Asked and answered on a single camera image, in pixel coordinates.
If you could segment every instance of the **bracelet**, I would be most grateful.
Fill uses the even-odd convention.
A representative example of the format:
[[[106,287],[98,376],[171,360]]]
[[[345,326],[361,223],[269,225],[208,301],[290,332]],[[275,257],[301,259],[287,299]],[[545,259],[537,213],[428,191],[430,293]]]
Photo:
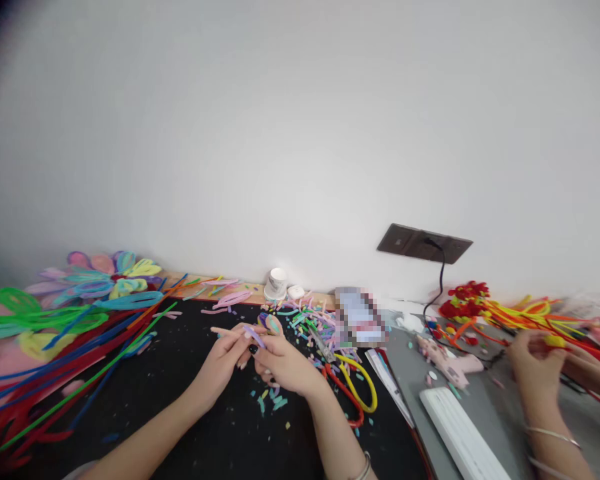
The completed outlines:
[[[537,469],[542,470],[542,471],[556,477],[559,480],[572,480],[571,477],[563,475],[562,473],[558,472],[558,470],[554,470],[551,467],[549,467],[548,465],[545,465],[544,463],[538,462],[538,460],[536,460],[533,457],[529,457],[529,461]]]
[[[365,458],[366,458],[366,464],[365,464],[365,468],[362,470],[362,473],[360,475],[358,475],[355,478],[352,478],[350,480],[365,480],[365,478],[367,478],[369,472],[371,471],[371,456],[369,454],[368,451],[365,450]]]
[[[530,432],[536,432],[536,433],[543,433],[545,435],[550,435],[552,437],[555,437],[557,439],[560,439],[562,441],[566,441],[569,443],[572,443],[573,445],[575,445],[576,447],[578,447],[580,450],[582,450],[582,447],[580,446],[580,444],[578,442],[576,442],[576,440],[574,439],[570,439],[569,437],[565,437],[564,435],[560,435],[559,433],[556,432],[552,432],[549,430],[544,430],[544,429],[539,429],[539,428],[535,428],[535,427],[527,427],[527,431]]]

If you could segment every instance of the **electrical outlet panel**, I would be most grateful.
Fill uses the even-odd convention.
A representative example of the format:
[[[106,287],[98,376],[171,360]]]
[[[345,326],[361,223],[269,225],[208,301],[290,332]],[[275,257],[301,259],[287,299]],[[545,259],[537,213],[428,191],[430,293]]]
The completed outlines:
[[[440,250],[425,242],[431,239],[445,251],[446,263],[452,265],[473,244],[471,240],[450,237],[426,230],[414,229],[392,223],[384,238],[378,245],[378,250],[404,255],[405,257],[419,258],[442,262],[443,255]]]

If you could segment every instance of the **power cord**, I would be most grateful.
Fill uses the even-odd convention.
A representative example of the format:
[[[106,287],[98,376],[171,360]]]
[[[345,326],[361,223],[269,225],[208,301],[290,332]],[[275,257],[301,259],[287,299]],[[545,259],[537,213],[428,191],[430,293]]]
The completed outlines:
[[[431,334],[431,338],[433,338],[433,340],[434,340],[434,341],[435,341],[435,342],[436,342],[438,345],[440,345],[440,346],[442,346],[442,347],[451,348],[451,349],[454,349],[454,350],[458,350],[458,351],[460,351],[460,352],[462,352],[462,353],[468,353],[468,354],[474,355],[476,358],[478,358],[478,360],[480,360],[480,361],[482,361],[482,362],[486,363],[485,370],[486,370],[486,369],[489,369],[489,368],[491,368],[495,362],[497,362],[498,360],[500,360],[500,359],[501,359],[501,358],[504,356],[504,354],[505,354],[505,351],[504,351],[504,349],[500,350],[500,352],[498,352],[498,353],[497,353],[497,354],[496,354],[496,355],[495,355],[493,358],[490,358],[490,359],[483,359],[483,358],[480,358],[480,357],[478,357],[478,356],[477,356],[476,354],[474,354],[474,353],[471,353],[471,352],[469,352],[469,351],[463,350],[463,349],[462,349],[462,348],[460,348],[460,347],[454,347],[453,345],[447,345],[446,343],[442,343],[442,342],[441,342],[440,340],[438,340],[438,339],[435,337],[435,335],[433,334],[433,330],[432,330],[432,328],[429,326],[429,322],[427,321],[427,309],[428,309],[430,306],[432,306],[432,305],[435,303],[435,301],[436,301],[436,300],[438,300],[438,298],[440,298],[440,295],[442,295],[442,293],[444,292],[444,287],[442,286],[442,279],[443,279],[443,277],[444,277],[444,274],[445,274],[445,265],[447,264],[447,256],[446,256],[446,254],[445,254],[445,250],[444,250],[444,248],[442,248],[440,245],[438,245],[438,244],[437,244],[437,243],[436,243],[434,240],[432,240],[432,239],[430,239],[430,238],[427,238],[427,239],[425,240],[425,243],[426,243],[427,245],[431,245],[432,247],[434,247],[434,248],[436,248],[436,249],[440,250],[440,252],[442,252],[442,267],[440,268],[440,280],[439,280],[439,282],[440,282],[440,292],[438,292],[438,294],[435,296],[435,298],[434,298],[433,300],[431,300],[431,301],[430,301],[428,304],[426,304],[426,305],[425,305],[425,309],[424,309],[424,310],[423,310],[423,312],[422,312],[422,316],[424,317],[424,318],[423,318],[423,321],[425,322],[425,325],[426,325],[426,326],[427,326],[427,328],[429,329],[429,333]]]

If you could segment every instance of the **scissors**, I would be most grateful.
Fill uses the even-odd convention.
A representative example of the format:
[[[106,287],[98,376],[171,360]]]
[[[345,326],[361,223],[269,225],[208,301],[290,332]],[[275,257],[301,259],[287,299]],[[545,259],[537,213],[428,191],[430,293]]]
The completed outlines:
[[[351,426],[351,428],[354,428],[354,429],[359,428],[365,420],[365,412],[373,413],[378,408],[378,396],[376,394],[375,387],[373,386],[373,382],[372,382],[369,374],[367,373],[367,371],[364,368],[362,368],[362,365],[360,365],[355,360],[352,360],[352,359],[344,357],[342,355],[338,355],[337,353],[331,352],[330,348],[328,348],[328,346],[326,346],[324,340],[322,340],[322,338],[320,337],[320,334],[318,334],[318,332],[315,330],[315,328],[313,328],[312,325],[308,325],[308,328],[309,328],[309,332],[310,332],[311,336],[315,340],[316,346],[318,347],[320,352],[322,352],[322,355],[324,356],[324,358],[327,361],[325,364],[325,367],[322,370],[322,375],[324,376],[325,379],[327,378],[327,375],[330,376],[331,380],[333,380],[335,382],[335,384],[338,386],[338,388],[340,388],[340,390],[342,390],[345,393],[345,395],[349,398],[349,400],[351,400],[351,402],[355,405],[356,410],[358,410],[358,419],[355,421],[349,420],[349,425]],[[349,391],[347,389],[347,387],[338,379],[338,377],[336,377],[333,370],[331,370],[331,364],[335,363],[337,360],[347,362],[348,364],[350,364],[350,365],[354,366],[355,368],[357,368],[358,370],[360,370],[360,373],[362,373],[365,380],[367,380],[367,383],[369,384],[369,388],[371,390],[371,406],[370,407],[368,407],[364,402],[362,402],[362,400],[360,399],[360,396],[358,396],[358,392],[356,392],[355,387],[353,386],[353,383],[351,382],[351,379],[349,378],[349,375],[347,374],[347,370],[344,368],[343,364],[341,364],[340,371],[345,376],[345,380],[347,381],[347,384],[351,391]]]

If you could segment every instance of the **black table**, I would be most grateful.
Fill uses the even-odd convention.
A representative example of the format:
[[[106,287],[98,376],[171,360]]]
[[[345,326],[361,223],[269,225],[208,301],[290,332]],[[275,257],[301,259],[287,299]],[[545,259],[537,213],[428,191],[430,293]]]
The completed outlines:
[[[163,305],[172,302],[166,300]],[[162,318],[155,326],[158,333],[140,356],[122,361],[109,382],[82,418],[74,434],[60,443],[38,444],[31,452],[32,460],[9,474],[8,478],[46,480],[62,479],[76,467],[110,452],[150,418],[170,404],[190,384],[202,366],[216,334],[211,326],[232,328],[245,321],[255,323],[262,311],[258,306],[236,305],[236,314],[205,315],[212,302],[179,301],[173,310],[182,311],[177,320]],[[287,338],[295,344],[295,335],[279,317]],[[314,353],[306,341],[296,345],[306,356]],[[360,444],[371,454],[373,468],[381,479],[408,477],[426,478],[424,464],[404,418],[395,406],[382,382],[377,378],[366,357],[364,367],[371,376],[378,394],[378,409],[365,416],[360,428]],[[78,378],[90,378],[101,365],[90,368]],[[352,376],[352,382],[366,404],[371,394],[366,382]],[[323,468],[317,449],[311,413],[300,396],[281,390],[288,404],[275,412],[267,397],[267,410],[261,415],[257,396],[266,384],[255,373],[253,361],[243,371],[236,370],[215,406],[180,440],[162,465],[156,479],[322,479]],[[250,395],[255,390],[256,397]],[[337,394],[344,412],[357,414],[349,399]],[[43,406],[61,399],[58,392],[45,400]],[[59,420],[52,431],[63,431],[84,404],[81,399]],[[111,434],[119,439],[103,443]]]

